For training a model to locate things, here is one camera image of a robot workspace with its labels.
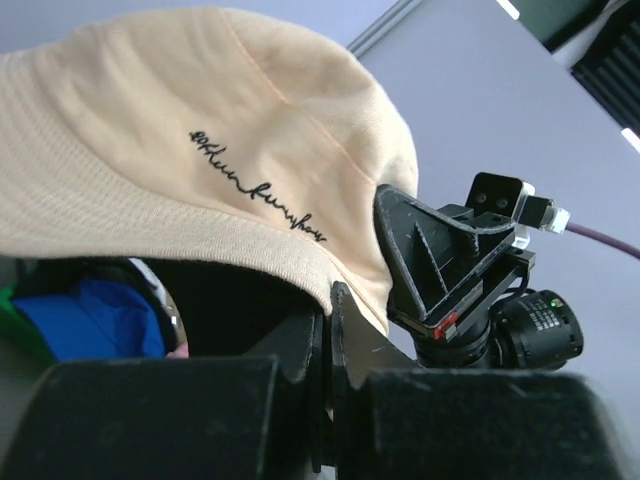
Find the gray wall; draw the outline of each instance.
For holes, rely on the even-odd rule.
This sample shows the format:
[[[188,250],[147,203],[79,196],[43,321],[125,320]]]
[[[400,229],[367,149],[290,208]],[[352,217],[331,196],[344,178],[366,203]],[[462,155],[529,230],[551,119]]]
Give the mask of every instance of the gray wall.
[[[425,2],[362,58],[410,124],[421,200],[464,202],[474,175],[513,175],[573,219],[640,244],[640,155],[561,65],[494,0]],[[640,264],[571,234],[535,232],[534,288],[563,295],[587,376],[640,451]],[[394,340],[412,350],[406,335]]]
[[[236,7],[304,25],[348,45],[384,14],[394,0],[1,0],[0,52],[36,46],[71,29],[149,8],[199,4]]]

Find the green fabric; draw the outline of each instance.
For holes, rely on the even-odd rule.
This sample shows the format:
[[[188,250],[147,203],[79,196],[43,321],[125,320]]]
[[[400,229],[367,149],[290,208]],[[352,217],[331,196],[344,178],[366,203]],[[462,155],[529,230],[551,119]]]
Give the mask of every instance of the green fabric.
[[[43,362],[56,363],[38,329],[11,303],[13,288],[12,286],[0,290],[0,335],[10,338]]]

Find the cap seam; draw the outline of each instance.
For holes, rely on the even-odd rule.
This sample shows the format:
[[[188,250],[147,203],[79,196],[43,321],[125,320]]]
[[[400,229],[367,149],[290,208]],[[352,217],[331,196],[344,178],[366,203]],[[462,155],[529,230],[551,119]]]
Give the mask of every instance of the cap seam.
[[[236,31],[234,30],[233,26],[231,25],[231,22],[227,19],[226,11],[224,9],[221,9],[220,11],[221,11],[221,15],[220,16],[221,16],[221,19],[222,19],[222,23],[227,28],[229,34],[231,35],[232,40],[236,44],[238,50],[240,51],[242,56],[245,58],[247,63],[249,63],[249,65],[251,65],[251,67],[260,76],[260,78],[263,80],[263,82],[278,97],[278,99],[280,99],[280,101],[282,103],[284,103],[285,105],[287,105],[289,107],[292,107],[292,108],[295,108],[300,113],[302,113],[305,117],[307,117],[311,121],[311,123],[313,123],[313,125],[316,127],[316,129],[318,129],[320,131],[320,133],[327,140],[329,140],[335,147],[337,147],[340,150],[340,152],[345,156],[345,158],[347,159],[349,164],[358,172],[359,175],[362,176],[362,178],[367,183],[370,183],[370,184],[372,184],[374,186],[377,185],[376,181],[373,178],[371,178],[369,175],[367,175],[367,173],[364,170],[362,170],[362,167],[360,167],[360,165],[357,164],[357,162],[354,160],[353,156],[351,156],[351,154],[345,149],[345,147],[340,142],[338,142],[338,140],[336,140],[336,138],[322,125],[320,120],[318,120],[318,118],[315,115],[311,114],[307,110],[304,110],[304,109],[300,108],[298,105],[295,105],[292,102],[290,102],[289,99],[282,93],[282,91],[278,87],[276,87],[276,85],[271,81],[269,76],[260,67],[258,62],[249,53],[249,51],[245,47],[245,45],[242,42],[242,40],[240,40],[240,37],[238,36]]]

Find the cursive script logo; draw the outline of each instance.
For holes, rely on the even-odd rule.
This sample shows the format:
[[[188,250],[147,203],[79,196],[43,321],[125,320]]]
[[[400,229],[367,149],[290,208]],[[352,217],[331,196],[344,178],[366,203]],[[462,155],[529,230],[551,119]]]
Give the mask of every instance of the cursive script logo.
[[[313,235],[316,242],[326,242],[327,238],[322,232],[309,226],[309,221],[313,217],[312,214],[307,213],[302,217],[297,217],[291,213],[289,207],[278,200],[273,193],[271,193],[271,183],[264,182],[254,188],[245,188],[238,178],[238,174],[229,167],[226,163],[217,160],[216,157],[227,150],[227,147],[212,143],[209,140],[209,136],[205,132],[191,132],[189,138],[193,143],[198,145],[198,150],[202,152],[205,158],[209,161],[209,164],[222,173],[227,179],[229,179],[238,191],[244,195],[247,195],[251,200],[260,199],[267,205],[280,210],[284,218],[289,222],[291,230],[302,230],[305,233]]]

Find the baseball cap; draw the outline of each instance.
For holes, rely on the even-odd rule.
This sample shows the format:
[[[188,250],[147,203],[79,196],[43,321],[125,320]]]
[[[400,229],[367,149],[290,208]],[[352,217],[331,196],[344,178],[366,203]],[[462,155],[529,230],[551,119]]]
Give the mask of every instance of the baseball cap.
[[[222,262],[388,332],[373,200],[415,196],[411,132],[308,29],[237,9],[144,11],[0,56],[0,253]]]

